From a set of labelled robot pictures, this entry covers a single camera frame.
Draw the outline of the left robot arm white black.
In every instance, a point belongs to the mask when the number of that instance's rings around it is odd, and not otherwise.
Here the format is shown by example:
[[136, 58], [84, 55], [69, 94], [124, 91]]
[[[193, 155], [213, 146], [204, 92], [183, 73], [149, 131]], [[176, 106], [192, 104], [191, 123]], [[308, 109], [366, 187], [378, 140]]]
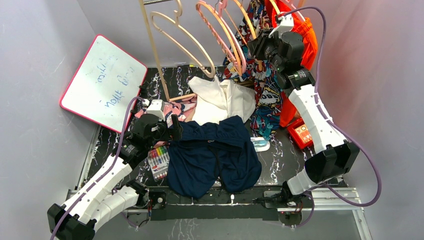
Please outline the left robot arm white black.
[[48, 209], [50, 238], [91, 240], [105, 223], [124, 210], [147, 206], [149, 189], [139, 181], [130, 180], [117, 192], [113, 189], [148, 157], [154, 145], [179, 140], [182, 132], [175, 114], [171, 115], [171, 122], [150, 113], [138, 118], [131, 131], [121, 134], [117, 149], [100, 170], [66, 202], [54, 203]]

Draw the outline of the orange hanger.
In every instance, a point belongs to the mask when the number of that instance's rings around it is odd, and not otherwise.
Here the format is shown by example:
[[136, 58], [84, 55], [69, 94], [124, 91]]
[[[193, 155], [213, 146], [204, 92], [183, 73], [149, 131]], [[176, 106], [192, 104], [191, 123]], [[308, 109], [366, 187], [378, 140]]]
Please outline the orange hanger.
[[[255, 28], [252, 24], [252, 21], [250, 20], [246, 10], [243, 7], [243, 3], [239, 2], [238, 0], [234, 0], [233, 2], [240, 9], [240, 11], [241, 11], [241, 13], [244, 17], [247, 28], [250, 30], [250, 33], [251, 33], [251, 39], [255, 40], [257, 38], [257, 34], [256, 34]], [[231, 15], [226, 10], [227, 6], [228, 6], [227, 0], [218, 0], [217, 1], [217, 4], [215, 5], [215, 9], [218, 12], [218, 16], [222, 17], [223, 11], [226, 13], [229, 20], [234, 25], [235, 30], [237, 31], [237, 33], [241, 37], [242, 42], [247, 46], [247, 40], [243, 37], [242, 33], [239, 31], [239, 28], [236, 26]], [[242, 47], [240, 46], [237, 38], [235, 37], [235, 35], [232, 32], [230, 32], [230, 35], [231, 35], [230, 43], [234, 44], [234, 47], [232, 47], [233, 54], [234, 54], [234, 57], [235, 57], [235, 60], [233, 61], [233, 67], [234, 67], [234, 69], [236, 69], [236, 72], [238, 73], [238, 75], [241, 76], [243, 73], [245, 73], [245, 71], [247, 69], [246, 56], [245, 56], [244, 51], [243, 51]]]

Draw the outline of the navy blue shorts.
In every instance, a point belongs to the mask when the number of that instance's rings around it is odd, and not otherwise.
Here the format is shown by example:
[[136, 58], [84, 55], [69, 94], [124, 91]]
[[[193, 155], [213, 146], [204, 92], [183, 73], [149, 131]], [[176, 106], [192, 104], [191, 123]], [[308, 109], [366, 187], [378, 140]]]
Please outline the navy blue shorts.
[[229, 193], [253, 187], [262, 173], [249, 131], [238, 115], [203, 125], [181, 122], [182, 137], [169, 143], [167, 184], [171, 190], [199, 199], [216, 180]]

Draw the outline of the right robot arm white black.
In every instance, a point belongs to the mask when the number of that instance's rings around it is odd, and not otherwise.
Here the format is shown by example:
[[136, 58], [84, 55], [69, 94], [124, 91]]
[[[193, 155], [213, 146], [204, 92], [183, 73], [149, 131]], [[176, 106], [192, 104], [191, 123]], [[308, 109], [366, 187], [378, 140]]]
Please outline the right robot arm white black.
[[295, 207], [306, 191], [348, 173], [360, 150], [332, 126], [330, 117], [324, 116], [325, 107], [315, 92], [316, 81], [301, 64], [304, 43], [299, 33], [261, 30], [247, 46], [252, 58], [271, 64], [277, 85], [298, 110], [311, 135], [315, 154], [300, 173], [282, 185], [282, 202]]

